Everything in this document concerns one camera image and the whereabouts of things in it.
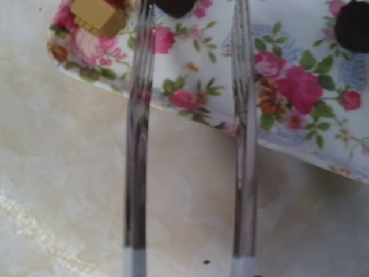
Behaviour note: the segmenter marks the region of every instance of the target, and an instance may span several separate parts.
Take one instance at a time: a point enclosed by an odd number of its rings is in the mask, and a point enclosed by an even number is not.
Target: orange flower print
[[[190,72],[198,72],[198,67],[195,66],[192,62],[186,64],[186,69]]]
[[[351,172],[348,169],[344,169],[342,167],[337,167],[337,166],[329,166],[328,169],[330,171],[332,171],[333,173],[345,176],[345,177],[350,177]]]
[[[263,114],[282,114],[285,111],[287,100],[278,92],[275,82],[265,77],[260,80],[259,108]]]
[[[208,102],[208,94],[206,92],[197,92],[195,94],[195,102],[204,106]]]
[[[63,46],[48,44],[47,50],[53,59],[58,62],[66,62],[68,60],[68,51]]]

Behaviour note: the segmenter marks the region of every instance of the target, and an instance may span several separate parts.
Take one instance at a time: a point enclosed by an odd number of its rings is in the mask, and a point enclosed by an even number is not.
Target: flower pattern
[[[302,10],[301,22],[293,23],[287,8],[273,8],[291,3],[253,4],[255,10],[275,13],[268,20],[255,16],[252,25],[259,143],[369,183],[362,166],[369,158],[369,130],[362,116],[368,103],[364,56],[343,50],[334,39],[334,23],[346,1],[319,0],[322,18]],[[232,0],[199,0],[180,21],[156,14],[154,89],[143,99],[236,135],[230,93],[232,22],[225,20],[233,5]],[[280,20],[270,22],[273,18]],[[310,28],[304,35],[302,24]],[[134,22],[117,38],[97,38],[74,24],[63,0],[50,30],[47,49],[58,68],[125,93],[121,84],[127,88],[131,76]]]
[[[175,43],[174,33],[168,27],[157,27],[155,35],[155,53],[168,54]]]

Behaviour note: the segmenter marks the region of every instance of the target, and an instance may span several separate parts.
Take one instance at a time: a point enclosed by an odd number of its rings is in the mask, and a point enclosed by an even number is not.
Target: green leaf print
[[[319,75],[318,82],[322,88],[327,89],[328,91],[334,91],[336,89],[336,84],[329,75]]]
[[[189,30],[186,26],[182,26],[181,23],[177,23],[175,26],[175,36],[187,35]]]
[[[56,25],[50,26],[50,30],[54,31],[55,36],[61,39],[65,39],[67,35],[69,34],[69,31],[66,28],[59,27]]]
[[[310,70],[315,66],[317,60],[310,50],[305,50],[302,54],[302,58],[300,60],[300,65],[305,68],[305,70]]]
[[[311,131],[309,134],[306,135],[306,139],[311,140],[315,136],[315,134],[316,134],[315,131]]]
[[[124,73],[122,74],[122,76],[120,77],[120,80],[125,81],[125,80],[127,80],[130,76],[131,76],[131,72],[128,70],[128,71],[126,71],[126,72],[124,72]]]
[[[209,55],[209,59],[211,60],[212,63],[217,62],[217,56],[215,56],[214,52],[209,51],[208,55]]]
[[[277,57],[280,57],[280,58],[282,57],[282,49],[281,49],[281,47],[274,45],[272,47],[272,51],[273,51],[273,53],[275,53],[275,55]]]
[[[100,68],[100,75],[108,80],[115,80],[116,74],[109,68]]]
[[[127,40],[127,46],[132,51],[134,50],[134,37],[130,36]]]
[[[220,96],[221,95],[220,92],[216,89],[208,89],[206,92],[211,96]]]
[[[255,47],[259,52],[266,51],[266,45],[260,38],[255,38]]]
[[[80,65],[76,62],[72,62],[72,61],[69,61],[69,62],[66,62],[65,65],[64,65],[64,68],[66,70],[69,70],[69,69],[72,69],[72,68],[79,68]]]
[[[315,142],[317,143],[317,146],[322,149],[324,146],[324,138],[319,134],[317,135],[317,138],[315,139]]]
[[[317,117],[334,118],[336,116],[334,114],[333,108],[323,101],[320,101],[317,104],[315,104],[314,112]]]
[[[171,96],[176,91],[175,83],[170,79],[165,79],[163,82],[163,91],[166,96]]]
[[[313,123],[310,123],[310,124],[306,125],[306,127],[305,127],[306,130],[311,130],[312,128],[314,128]]]
[[[178,91],[180,89],[185,88],[186,86],[186,79],[182,76],[179,76],[177,80],[175,81],[175,90]]]
[[[181,117],[186,117],[188,115],[192,115],[192,112],[191,111],[187,111],[187,110],[180,110],[178,112],[178,115],[180,115]]]
[[[207,108],[201,107],[198,109],[198,111],[205,113],[205,114],[211,114],[212,112],[209,111]]]
[[[280,38],[276,39],[274,42],[275,42],[275,43],[283,44],[283,43],[285,43],[287,40],[288,40],[288,37],[286,37],[286,36],[282,36],[282,37],[280,37]]]
[[[204,115],[202,115],[201,113],[193,114],[192,120],[198,123],[208,125],[207,121],[204,119]]]
[[[265,40],[266,42],[269,42],[269,43],[273,43],[273,42],[274,42],[274,41],[273,41],[273,38],[272,38],[271,36],[269,36],[269,35],[263,36],[262,38],[263,38],[263,40]]]
[[[195,50],[197,52],[200,52],[201,48],[200,48],[200,44],[197,40],[194,40],[194,47],[195,47]]]
[[[204,38],[202,43],[208,43],[208,42],[211,42],[213,38]]]
[[[260,126],[265,131],[270,131],[275,123],[276,118],[273,114],[263,114],[260,118]]]
[[[327,131],[330,128],[330,124],[327,122],[322,122],[317,125],[318,129],[321,131]]]
[[[324,41],[323,39],[317,40],[316,42],[314,42],[314,46],[316,47],[316,46],[321,45],[323,41]]]
[[[88,83],[94,83],[100,78],[100,75],[94,68],[80,68],[80,77]]]
[[[217,21],[211,21],[207,24],[207,26],[205,27],[205,29],[209,29],[211,27],[214,27],[217,24]]]
[[[215,78],[211,78],[210,81],[207,83],[206,88],[209,89],[215,82]]]
[[[346,61],[348,61],[348,62],[350,62],[350,61],[351,61],[350,56],[349,56],[347,53],[345,53],[345,52],[342,52],[342,57],[344,57],[344,59],[345,59]]]
[[[282,30],[282,23],[281,21],[278,21],[277,23],[275,23],[275,25],[273,26],[273,35],[275,36],[276,34],[278,34],[280,31]]]
[[[317,64],[317,68],[314,70],[314,72],[318,74],[326,74],[330,72],[333,65],[333,57],[332,55],[329,55],[325,59],[323,59],[320,63]]]

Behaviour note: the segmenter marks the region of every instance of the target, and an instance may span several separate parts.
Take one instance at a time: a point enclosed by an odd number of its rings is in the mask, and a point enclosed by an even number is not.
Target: red rose print
[[[301,114],[309,114],[323,94],[318,78],[301,66],[287,70],[286,79],[277,80],[279,92],[290,100]]]
[[[168,54],[175,43],[174,33],[168,27],[156,27],[155,53]]]
[[[195,13],[195,16],[198,19],[201,19],[201,18],[203,18],[203,17],[206,16],[206,11],[203,8],[197,8],[197,9],[195,9],[195,12],[194,13]]]
[[[194,96],[188,91],[176,91],[169,101],[178,108],[183,108],[187,111],[195,111],[201,107],[200,103],[195,101]]]
[[[345,91],[341,95],[341,104],[346,110],[357,110],[362,105],[362,96],[356,91]]]

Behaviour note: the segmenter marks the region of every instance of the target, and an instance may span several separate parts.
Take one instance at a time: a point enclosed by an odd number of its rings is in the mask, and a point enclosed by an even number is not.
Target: white tip
[[[123,277],[146,277],[146,250],[125,248]]]
[[[254,264],[253,257],[232,258],[231,277],[254,277]]]

